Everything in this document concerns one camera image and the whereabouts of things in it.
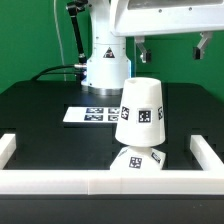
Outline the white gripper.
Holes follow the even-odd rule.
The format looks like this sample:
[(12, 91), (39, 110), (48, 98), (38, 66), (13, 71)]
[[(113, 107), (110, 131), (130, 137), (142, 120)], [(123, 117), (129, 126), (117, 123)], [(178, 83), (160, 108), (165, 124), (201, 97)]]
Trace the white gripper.
[(193, 58), (202, 60), (211, 31), (224, 30), (224, 0), (112, 0), (110, 29), (117, 36), (136, 36), (143, 63), (152, 56), (144, 36), (201, 32)]

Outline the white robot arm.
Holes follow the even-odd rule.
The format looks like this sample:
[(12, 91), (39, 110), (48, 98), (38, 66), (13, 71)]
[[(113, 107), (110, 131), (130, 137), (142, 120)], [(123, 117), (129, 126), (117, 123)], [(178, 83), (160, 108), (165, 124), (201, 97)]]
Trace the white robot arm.
[(193, 57), (201, 59), (215, 31), (224, 30), (224, 0), (84, 0), (92, 23), (92, 55), (85, 90), (119, 94), (131, 75), (126, 39), (132, 37), (148, 59), (144, 40), (151, 35), (199, 32)]

